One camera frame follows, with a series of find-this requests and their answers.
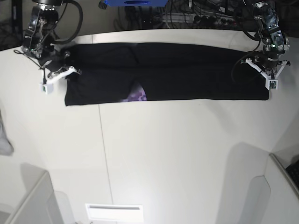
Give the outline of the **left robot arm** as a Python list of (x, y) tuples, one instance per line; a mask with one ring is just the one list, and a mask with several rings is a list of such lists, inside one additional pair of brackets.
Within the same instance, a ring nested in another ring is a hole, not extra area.
[(244, 5), (251, 9), (257, 22), (256, 37), (263, 49), (249, 52), (242, 63), (254, 68), (270, 84), (276, 83), (283, 69), (291, 65), (289, 61), (281, 60), (290, 49), (288, 37), (279, 27), (278, 15), (268, 0), (245, 0)]

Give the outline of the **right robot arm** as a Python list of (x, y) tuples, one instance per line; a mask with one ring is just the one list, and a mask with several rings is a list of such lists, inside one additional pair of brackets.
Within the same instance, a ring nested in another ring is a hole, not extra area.
[[(66, 63), (71, 56), (69, 51), (60, 52), (56, 45), (66, 45), (73, 41), (79, 34), (83, 23), (83, 10), (81, 5), (74, 0), (35, 0), (37, 5), (32, 8), (28, 28), (24, 32), (20, 54), (31, 60), (42, 71), (42, 84), (53, 84), (60, 79), (65, 79), (73, 73), (81, 74), (82, 71)], [(77, 28), (68, 39), (59, 41), (55, 39), (54, 31), (62, 19), (57, 8), (71, 4), (78, 9), (79, 19)]]

